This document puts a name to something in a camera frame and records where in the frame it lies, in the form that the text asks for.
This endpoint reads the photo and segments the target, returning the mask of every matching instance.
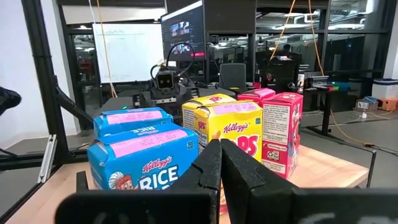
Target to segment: wooden table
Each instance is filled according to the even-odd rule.
[[[7,224],[53,223],[60,202],[76,192],[76,173],[85,170],[89,188],[94,185],[87,162],[62,166],[8,221]],[[366,180],[368,169],[328,154],[300,147],[298,166],[289,179],[299,187],[355,187]],[[229,223],[229,216],[220,217]]]

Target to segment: red light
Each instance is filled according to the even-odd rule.
[[[202,56],[205,56],[204,52],[195,53],[195,57],[202,57]]]

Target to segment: cartoon character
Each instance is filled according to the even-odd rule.
[[[122,172],[115,172],[109,178],[109,188],[116,190],[137,190],[138,185],[132,186],[131,175],[124,175]]]

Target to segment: pink cereal box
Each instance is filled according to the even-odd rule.
[[[271,90],[269,88],[261,88],[245,91],[244,93],[239,94],[238,100],[252,100],[260,107],[262,107],[262,102],[272,96],[275,96],[274,90]]]
[[[279,93],[262,104],[262,164],[288,179],[297,165],[303,96]]]

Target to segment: blue cereal box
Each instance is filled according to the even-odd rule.
[[[99,138],[87,155],[99,189],[166,189],[197,158],[198,137],[176,124],[160,124]]]
[[[173,116],[162,108],[139,108],[102,112],[94,118],[97,138],[157,124],[173,123]]]

